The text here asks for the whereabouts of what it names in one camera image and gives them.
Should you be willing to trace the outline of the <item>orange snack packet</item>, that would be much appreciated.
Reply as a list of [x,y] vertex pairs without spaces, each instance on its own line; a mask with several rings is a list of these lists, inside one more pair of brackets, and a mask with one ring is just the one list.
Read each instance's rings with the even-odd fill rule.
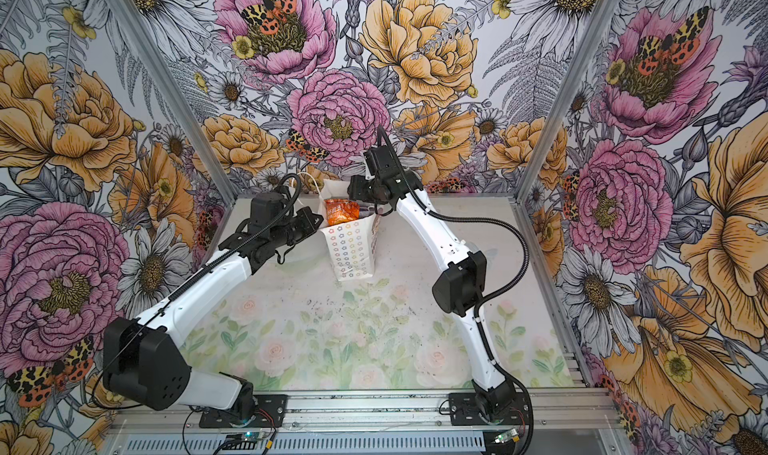
[[345,224],[360,219],[360,205],[348,199],[328,199],[324,202],[326,221],[329,226]]

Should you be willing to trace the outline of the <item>white paper bag with dots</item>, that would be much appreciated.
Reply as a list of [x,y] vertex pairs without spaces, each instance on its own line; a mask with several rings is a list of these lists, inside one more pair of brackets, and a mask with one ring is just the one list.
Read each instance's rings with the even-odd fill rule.
[[322,180],[308,171],[299,177],[308,193],[318,197],[318,212],[323,216],[320,232],[328,248],[331,265],[340,282],[371,278],[375,272],[375,248],[380,222],[377,206],[357,202],[360,219],[329,226],[326,221],[324,202],[328,199],[348,199],[349,182],[332,179]]

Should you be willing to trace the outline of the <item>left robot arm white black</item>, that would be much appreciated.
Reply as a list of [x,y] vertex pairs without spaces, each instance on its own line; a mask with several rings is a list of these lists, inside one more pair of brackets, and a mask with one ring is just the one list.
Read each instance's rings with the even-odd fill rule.
[[104,333],[104,387],[156,411],[173,405],[216,409],[244,422],[256,412],[251,383],[192,368],[181,348],[196,325],[272,258],[313,236],[322,215],[295,206],[287,188],[259,194],[250,215],[187,281],[132,319]]

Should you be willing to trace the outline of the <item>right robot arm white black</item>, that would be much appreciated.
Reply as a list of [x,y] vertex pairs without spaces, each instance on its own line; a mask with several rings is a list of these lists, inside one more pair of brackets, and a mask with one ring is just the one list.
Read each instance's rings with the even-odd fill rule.
[[439,308],[452,315],[460,327],[478,410],[485,421],[499,422],[517,397],[517,390],[512,376],[496,360],[481,314],[485,255],[471,250],[454,235],[446,217],[434,210],[418,176],[403,169],[393,149],[370,148],[364,159],[366,174],[351,178],[348,195],[354,201],[390,206],[431,253],[440,270],[432,295]]

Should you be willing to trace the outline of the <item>right green circuit board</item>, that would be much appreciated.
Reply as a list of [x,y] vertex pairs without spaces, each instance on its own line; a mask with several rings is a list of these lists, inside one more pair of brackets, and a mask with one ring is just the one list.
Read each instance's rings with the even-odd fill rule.
[[516,428],[511,428],[504,432],[497,434],[494,439],[494,444],[506,445],[509,443],[516,444],[520,440],[520,434]]

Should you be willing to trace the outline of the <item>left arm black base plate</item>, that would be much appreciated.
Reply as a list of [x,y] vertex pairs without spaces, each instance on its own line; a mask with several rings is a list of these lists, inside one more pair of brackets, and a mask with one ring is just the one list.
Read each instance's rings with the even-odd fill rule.
[[205,408],[199,421],[204,429],[280,428],[286,414],[288,396],[254,395],[250,401],[238,400],[233,408]]

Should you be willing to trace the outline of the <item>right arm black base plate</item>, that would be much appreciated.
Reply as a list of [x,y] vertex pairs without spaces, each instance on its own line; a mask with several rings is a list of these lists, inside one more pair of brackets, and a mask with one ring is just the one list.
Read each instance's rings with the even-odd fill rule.
[[494,400],[478,393],[454,392],[448,395],[447,410],[453,426],[530,426],[530,399],[517,392],[511,398]]

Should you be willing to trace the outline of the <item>aluminium mounting rail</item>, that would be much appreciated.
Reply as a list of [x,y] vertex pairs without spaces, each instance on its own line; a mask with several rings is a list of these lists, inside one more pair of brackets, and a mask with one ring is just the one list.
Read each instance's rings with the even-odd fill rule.
[[[457,407],[448,390],[292,391],[272,418],[284,432],[386,431],[449,429]],[[587,387],[530,388],[529,410],[537,429],[612,429],[618,411],[605,389]],[[119,413],[110,435],[200,432],[198,413],[184,407],[156,412],[132,409]]]

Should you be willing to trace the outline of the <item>left aluminium corner post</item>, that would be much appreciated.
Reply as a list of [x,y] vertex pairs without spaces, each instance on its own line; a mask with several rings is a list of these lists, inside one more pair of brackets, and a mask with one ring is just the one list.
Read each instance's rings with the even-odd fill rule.
[[223,200],[227,205],[233,205],[238,197],[237,191],[218,162],[187,99],[182,94],[181,88],[163,59],[161,50],[151,36],[150,30],[141,21],[140,14],[132,0],[105,1],[119,25],[124,29],[127,38],[137,49],[137,55],[152,76],[164,100],[168,103],[176,121],[189,138]]

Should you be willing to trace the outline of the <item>aluminium corner post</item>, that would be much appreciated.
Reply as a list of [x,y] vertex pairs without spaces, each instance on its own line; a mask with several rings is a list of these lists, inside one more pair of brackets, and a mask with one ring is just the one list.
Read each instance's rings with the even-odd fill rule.
[[227,205],[233,205],[238,197],[237,191],[218,162],[187,99],[182,94],[181,88],[163,59],[161,50],[151,36],[150,30],[141,21],[140,14],[132,0],[105,1],[119,25],[124,29],[127,38],[137,49],[137,55],[152,76],[164,100],[168,103],[176,121],[189,138],[223,200]]
[[591,62],[604,33],[609,29],[611,19],[620,0],[597,0],[587,30],[574,51],[573,59],[565,78],[555,97],[553,106],[546,117],[539,143],[533,150],[531,159],[523,173],[523,178],[515,192],[515,199],[522,204],[531,192],[534,182],[546,161],[547,154],[555,144],[557,134],[572,98],[579,88],[580,80]]

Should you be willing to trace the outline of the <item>right aluminium corner post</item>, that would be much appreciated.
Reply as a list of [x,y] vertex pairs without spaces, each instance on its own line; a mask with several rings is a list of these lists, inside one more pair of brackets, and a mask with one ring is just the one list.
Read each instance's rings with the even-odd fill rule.
[[555,97],[553,106],[546,117],[539,143],[533,150],[531,159],[523,173],[523,178],[515,192],[515,199],[522,204],[531,192],[534,182],[546,161],[547,154],[555,144],[557,134],[572,98],[579,88],[580,80],[591,62],[604,33],[609,29],[611,19],[620,0],[597,0],[587,30],[574,51],[573,59],[565,78]]

